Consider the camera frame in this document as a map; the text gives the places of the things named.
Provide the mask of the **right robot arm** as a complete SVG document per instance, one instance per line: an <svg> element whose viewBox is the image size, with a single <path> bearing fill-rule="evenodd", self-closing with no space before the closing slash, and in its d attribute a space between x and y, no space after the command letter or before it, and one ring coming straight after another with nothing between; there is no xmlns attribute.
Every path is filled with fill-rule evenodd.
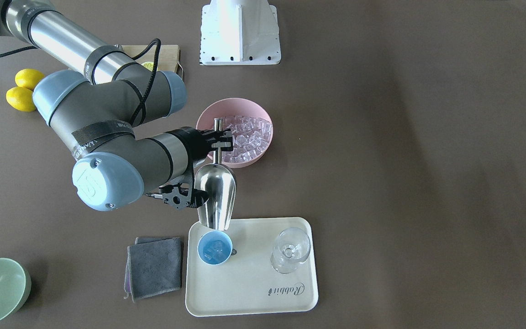
<svg viewBox="0 0 526 329"><path fill-rule="evenodd" d="M134 135L134 127L184 107L187 92L177 73L148 70L48 0L0 0L0 36L16 37L67 67L37 83L32 98L75 158L72 181L86 205L111 211L146 195L181 209L209 200L210 192L195 188L194 168L217 146L232 150L228 129Z"/></svg>

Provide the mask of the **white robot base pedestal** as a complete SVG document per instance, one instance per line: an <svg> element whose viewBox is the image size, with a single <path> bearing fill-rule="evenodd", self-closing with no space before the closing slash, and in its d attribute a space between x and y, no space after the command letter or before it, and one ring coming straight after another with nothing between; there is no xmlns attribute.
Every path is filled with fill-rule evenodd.
<svg viewBox="0 0 526 329"><path fill-rule="evenodd" d="M278 14L267 0L211 0L202 7L201 65L276 65Z"/></svg>

